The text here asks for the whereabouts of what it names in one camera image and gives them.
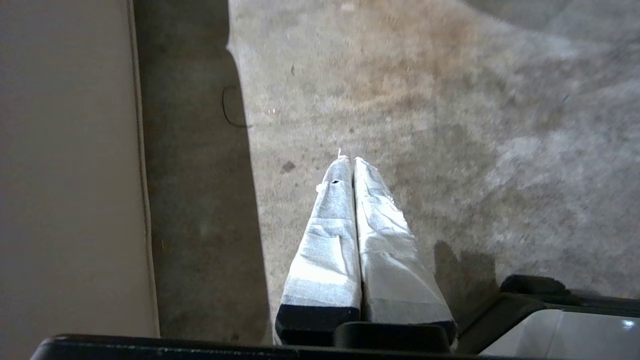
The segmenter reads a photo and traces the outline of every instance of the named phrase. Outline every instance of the floor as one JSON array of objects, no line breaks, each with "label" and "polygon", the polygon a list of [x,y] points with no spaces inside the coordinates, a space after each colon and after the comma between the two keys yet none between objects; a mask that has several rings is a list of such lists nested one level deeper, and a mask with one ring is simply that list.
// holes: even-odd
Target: floor
[{"label": "floor", "polygon": [[338,148],[456,318],[513,273],[640,296],[640,3],[212,3],[135,3],[165,336],[269,338]]}]

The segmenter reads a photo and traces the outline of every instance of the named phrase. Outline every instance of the beige wall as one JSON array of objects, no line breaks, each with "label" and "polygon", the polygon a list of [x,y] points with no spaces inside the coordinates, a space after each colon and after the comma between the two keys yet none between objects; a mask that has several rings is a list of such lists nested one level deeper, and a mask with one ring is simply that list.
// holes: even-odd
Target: beige wall
[{"label": "beige wall", "polygon": [[124,0],[0,2],[0,359],[157,336]]}]

